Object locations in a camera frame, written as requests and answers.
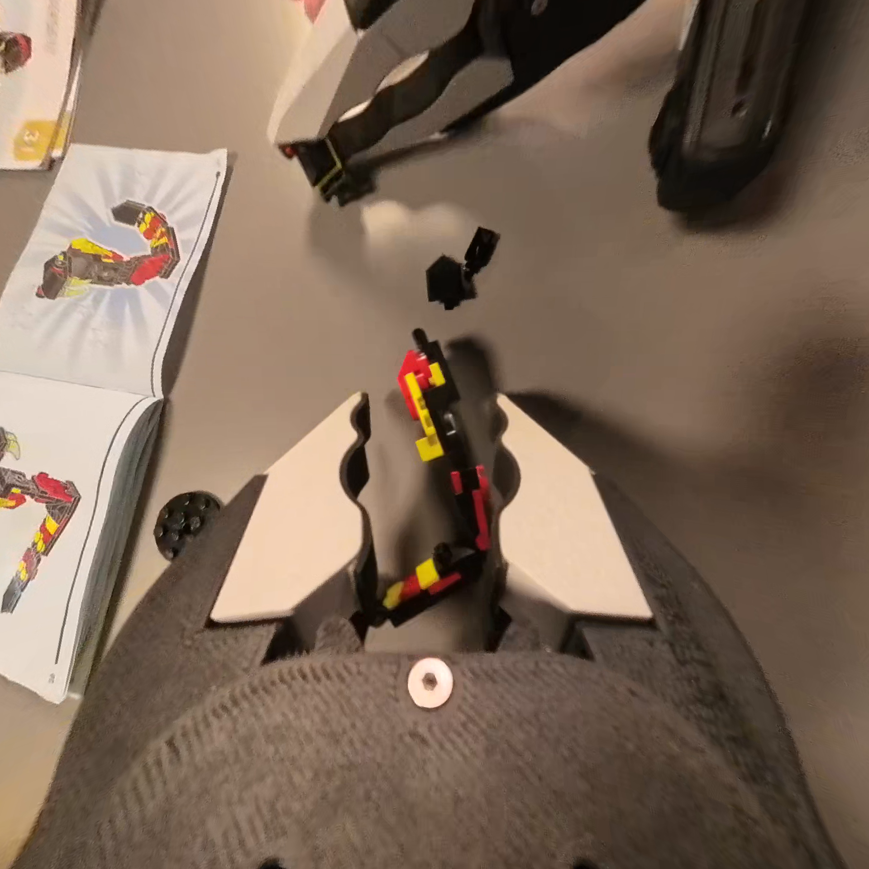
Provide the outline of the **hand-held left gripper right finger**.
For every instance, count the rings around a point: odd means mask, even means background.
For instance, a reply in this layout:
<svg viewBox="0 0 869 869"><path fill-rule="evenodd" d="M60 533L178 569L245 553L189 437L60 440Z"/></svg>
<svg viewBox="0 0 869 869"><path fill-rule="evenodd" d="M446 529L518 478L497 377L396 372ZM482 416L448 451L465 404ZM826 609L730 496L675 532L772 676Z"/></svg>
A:
<svg viewBox="0 0 869 869"><path fill-rule="evenodd" d="M651 621L592 470L506 395L496 405L501 446L518 469L497 522L504 603L562 621Z"/></svg>

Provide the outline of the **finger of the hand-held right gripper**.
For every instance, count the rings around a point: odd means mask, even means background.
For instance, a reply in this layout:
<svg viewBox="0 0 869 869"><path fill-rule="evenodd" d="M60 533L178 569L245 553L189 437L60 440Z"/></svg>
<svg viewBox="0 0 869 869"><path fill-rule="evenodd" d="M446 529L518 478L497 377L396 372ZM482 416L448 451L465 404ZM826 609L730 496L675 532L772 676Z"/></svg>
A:
<svg viewBox="0 0 869 869"><path fill-rule="evenodd" d="M345 114L368 103L406 61L456 36L473 1L398 1L367 27L349 6L327 1L292 57L267 125L274 145L326 136Z"/></svg>
<svg viewBox="0 0 869 869"><path fill-rule="evenodd" d="M364 162L440 136L513 81L498 40L462 30L399 81L379 89L358 114L332 126L331 144L343 162Z"/></svg>

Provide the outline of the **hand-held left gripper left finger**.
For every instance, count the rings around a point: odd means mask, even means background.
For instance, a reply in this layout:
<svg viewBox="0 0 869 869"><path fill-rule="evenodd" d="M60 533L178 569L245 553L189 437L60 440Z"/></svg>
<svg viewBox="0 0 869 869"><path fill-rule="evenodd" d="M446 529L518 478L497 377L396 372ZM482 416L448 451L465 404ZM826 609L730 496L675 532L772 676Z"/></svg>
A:
<svg viewBox="0 0 869 869"><path fill-rule="evenodd" d="M267 470L212 621L375 619L378 571L360 501L370 436L368 394L357 392Z"/></svg>

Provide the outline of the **red black lego snake body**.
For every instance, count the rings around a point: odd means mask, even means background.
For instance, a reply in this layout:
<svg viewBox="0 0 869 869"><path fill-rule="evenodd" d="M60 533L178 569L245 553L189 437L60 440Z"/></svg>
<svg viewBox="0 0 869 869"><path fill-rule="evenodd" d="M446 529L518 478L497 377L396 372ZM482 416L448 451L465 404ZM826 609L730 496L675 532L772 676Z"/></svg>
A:
<svg viewBox="0 0 869 869"><path fill-rule="evenodd" d="M415 443L420 460L441 466L448 477L458 537L438 543L429 559L388 587L375 604L376 626L399 626L477 581L492 547L490 483L462 429L458 386L440 342L423 329L415 329L412 337L414 347L396 379L411 419L420 426Z"/></svg>

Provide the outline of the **black yellow lego snake head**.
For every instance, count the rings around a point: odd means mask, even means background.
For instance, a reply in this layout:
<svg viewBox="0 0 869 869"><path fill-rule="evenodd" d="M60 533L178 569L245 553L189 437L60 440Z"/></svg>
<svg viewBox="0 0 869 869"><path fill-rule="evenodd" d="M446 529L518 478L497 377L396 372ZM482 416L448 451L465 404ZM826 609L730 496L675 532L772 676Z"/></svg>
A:
<svg viewBox="0 0 869 869"><path fill-rule="evenodd" d="M279 143L277 149L299 164L311 188L324 202L333 201L342 208L370 195L375 189L371 175L346 166L327 137Z"/></svg>

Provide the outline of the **round black lego plate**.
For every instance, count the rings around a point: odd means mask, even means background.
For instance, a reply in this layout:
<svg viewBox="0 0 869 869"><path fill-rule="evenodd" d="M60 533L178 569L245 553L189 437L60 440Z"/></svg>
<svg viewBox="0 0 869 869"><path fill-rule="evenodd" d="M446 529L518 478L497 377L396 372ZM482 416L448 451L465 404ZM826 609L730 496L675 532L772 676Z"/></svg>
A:
<svg viewBox="0 0 869 869"><path fill-rule="evenodd" d="M172 561L190 541L213 524L223 508L219 498L206 491L191 491L173 496L158 511L153 537L159 554Z"/></svg>

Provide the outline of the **small black lego assembly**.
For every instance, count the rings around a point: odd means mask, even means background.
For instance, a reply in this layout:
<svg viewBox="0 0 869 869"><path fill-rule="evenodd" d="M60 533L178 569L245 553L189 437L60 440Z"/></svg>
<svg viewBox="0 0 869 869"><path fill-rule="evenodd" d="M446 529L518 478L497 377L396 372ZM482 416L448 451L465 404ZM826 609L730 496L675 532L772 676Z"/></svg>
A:
<svg viewBox="0 0 869 869"><path fill-rule="evenodd" d="M462 262L438 257L426 270L427 297L444 310L455 310L477 297L476 278L491 263L501 240L492 229L478 227Z"/></svg>

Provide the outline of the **open lego instruction booklet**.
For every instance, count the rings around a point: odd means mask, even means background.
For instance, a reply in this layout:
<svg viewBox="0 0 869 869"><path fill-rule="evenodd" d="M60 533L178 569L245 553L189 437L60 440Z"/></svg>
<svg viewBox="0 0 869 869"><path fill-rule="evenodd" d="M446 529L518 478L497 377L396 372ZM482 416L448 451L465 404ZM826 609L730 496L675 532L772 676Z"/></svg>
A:
<svg viewBox="0 0 869 869"><path fill-rule="evenodd" d="M53 704L101 630L229 160L71 146L2 293L1 673Z"/></svg>

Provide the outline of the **closed lego instruction booklet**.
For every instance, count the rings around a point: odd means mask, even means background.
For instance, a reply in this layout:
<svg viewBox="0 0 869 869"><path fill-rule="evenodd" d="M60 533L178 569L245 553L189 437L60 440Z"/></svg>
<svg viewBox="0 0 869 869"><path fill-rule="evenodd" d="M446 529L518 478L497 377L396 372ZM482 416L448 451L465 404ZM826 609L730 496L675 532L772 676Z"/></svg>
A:
<svg viewBox="0 0 869 869"><path fill-rule="evenodd" d="M67 149L81 71L81 2L1 3L1 169L43 170Z"/></svg>

